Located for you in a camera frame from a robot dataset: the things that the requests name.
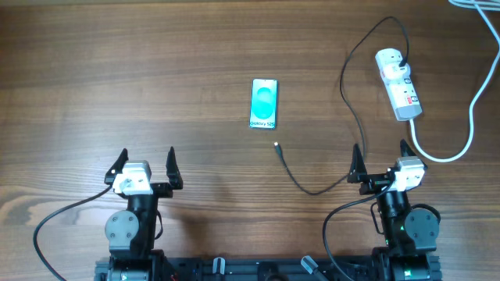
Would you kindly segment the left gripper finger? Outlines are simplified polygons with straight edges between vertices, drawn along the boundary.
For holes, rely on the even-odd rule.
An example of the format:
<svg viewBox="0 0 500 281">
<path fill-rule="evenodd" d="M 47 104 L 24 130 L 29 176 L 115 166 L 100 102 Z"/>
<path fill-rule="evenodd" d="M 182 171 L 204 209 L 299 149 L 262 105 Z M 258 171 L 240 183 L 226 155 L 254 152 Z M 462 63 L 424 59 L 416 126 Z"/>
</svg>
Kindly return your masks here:
<svg viewBox="0 0 500 281">
<path fill-rule="evenodd" d="M 172 190 L 183 189 L 183 179 L 177 165 L 174 147 L 171 147 L 166 158 L 166 175 Z"/>
<path fill-rule="evenodd" d="M 109 170 L 105 174 L 104 184 L 112 185 L 116 176 L 122 173 L 123 167 L 125 163 L 128 161 L 128 151 L 124 148 L 118 157 L 118 159 L 114 162 L 114 164 L 109 168 Z"/>
</svg>

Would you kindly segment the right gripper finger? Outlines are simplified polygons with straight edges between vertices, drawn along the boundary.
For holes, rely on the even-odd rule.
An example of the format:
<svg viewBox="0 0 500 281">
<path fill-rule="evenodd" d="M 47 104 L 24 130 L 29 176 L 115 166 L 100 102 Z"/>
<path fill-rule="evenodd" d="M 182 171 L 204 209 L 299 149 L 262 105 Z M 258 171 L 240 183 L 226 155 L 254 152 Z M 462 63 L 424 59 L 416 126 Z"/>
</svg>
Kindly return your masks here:
<svg viewBox="0 0 500 281">
<path fill-rule="evenodd" d="M 399 158 L 400 170 L 410 168 L 427 170 L 427 165 L 416 155 L 404 139 L 400 140 L 399 145 L 401 152 L 401 157 Z"/>
<path fill-rule="evenodd" d="M 347 181 L 349 183 L 366 182 L 367 171 L 364 164 L 363 154 L 358 144 L 354 144 L 352 151 L 352 163 L 348 172 Z"/>
</svg>

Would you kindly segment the white power strip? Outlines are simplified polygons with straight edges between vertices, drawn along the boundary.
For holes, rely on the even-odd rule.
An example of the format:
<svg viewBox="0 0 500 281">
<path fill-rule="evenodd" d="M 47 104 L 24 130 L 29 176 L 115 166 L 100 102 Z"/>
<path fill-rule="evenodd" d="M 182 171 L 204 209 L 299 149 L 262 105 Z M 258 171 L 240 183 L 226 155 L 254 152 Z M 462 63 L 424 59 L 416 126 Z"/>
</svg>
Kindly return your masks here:
<svg viewBox="0 0 500 281">
<path fill-rule="evenodd" d="M 382 67 L 388 63 L 398 62 L 400 65 L 402 62 L 402 54 L 397 49 L 386 48 L 380 50 L 375 55 L 375 59 L 378 69 L 381 71 Z M 391 107 L 393 108 L 395 118 L 398 121 L 409 121 L 416 118 L 423 112 L 420 100 L 410 78 L 410 74 L 405 79 L 396 80 L 389 84 L 386 84 L 382 80 L 387 91 Z"/>
</svg>

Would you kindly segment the turquoise screen smartphone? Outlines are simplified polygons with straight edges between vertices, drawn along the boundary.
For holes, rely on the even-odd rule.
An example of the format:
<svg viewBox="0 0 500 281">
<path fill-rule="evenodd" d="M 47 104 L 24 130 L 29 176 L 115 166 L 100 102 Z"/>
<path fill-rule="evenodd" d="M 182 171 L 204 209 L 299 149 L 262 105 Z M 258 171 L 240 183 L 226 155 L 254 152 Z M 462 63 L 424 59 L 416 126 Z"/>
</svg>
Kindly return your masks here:
<svg viewBox="0 0 500 281">
<path fill-rule="evenodd" d="M 254 79 L 249 127 L 274 130 L 277 124 L 278 82 L 272 79 Z"/>
</svg>

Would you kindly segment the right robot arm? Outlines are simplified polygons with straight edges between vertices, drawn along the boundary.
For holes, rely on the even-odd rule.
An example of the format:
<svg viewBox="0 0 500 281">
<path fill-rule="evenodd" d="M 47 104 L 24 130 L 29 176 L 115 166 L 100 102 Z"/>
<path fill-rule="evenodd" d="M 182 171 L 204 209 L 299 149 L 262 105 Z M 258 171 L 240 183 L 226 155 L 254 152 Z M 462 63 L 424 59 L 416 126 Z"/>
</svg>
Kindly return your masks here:
<svg viewBox="0 0 500 281">
<path fill-rule="evenodd" d="M 376 280 L 441 280 L 437 250 L 441 215 L 425 204 L 411 205 L 408 192 L 419 187 L 427 165 L 400 141 L 401 156 L 385 173 L 369 174 L 362 152 L 353 147 L 349 183 L 360 185 L 361 195 L 376 197 L 382 227 L 376 231 L 386 240 L 385 247 L 372 250 Z"/>
</svg>

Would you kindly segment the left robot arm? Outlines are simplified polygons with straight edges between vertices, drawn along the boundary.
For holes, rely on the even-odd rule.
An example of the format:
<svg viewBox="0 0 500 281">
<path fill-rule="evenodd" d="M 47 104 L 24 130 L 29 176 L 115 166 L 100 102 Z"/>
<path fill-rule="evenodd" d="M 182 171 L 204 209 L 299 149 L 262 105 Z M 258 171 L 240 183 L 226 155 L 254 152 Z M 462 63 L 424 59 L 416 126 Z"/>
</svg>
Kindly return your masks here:
<svg viewBox="0 0 500 281">
<path fill-rule="evenodd" d="M 178 279 L 164 251 L 154 248 L 155 240 L 163 234 L 155 229 L 162 219 L 159 199 L 171 198 L 174 190 L 183 188 L 173 148 L 166 157 L 166 175 L 166 182 L 152 183 L 149 163 L 131 161 L 127 149 L 109 168 L 104 182 L 127 200 L 127 208 L 112 214 L 105 224 L 110 257 L 108 262 L 96 265 L 95 280 Z"/>
</svg>

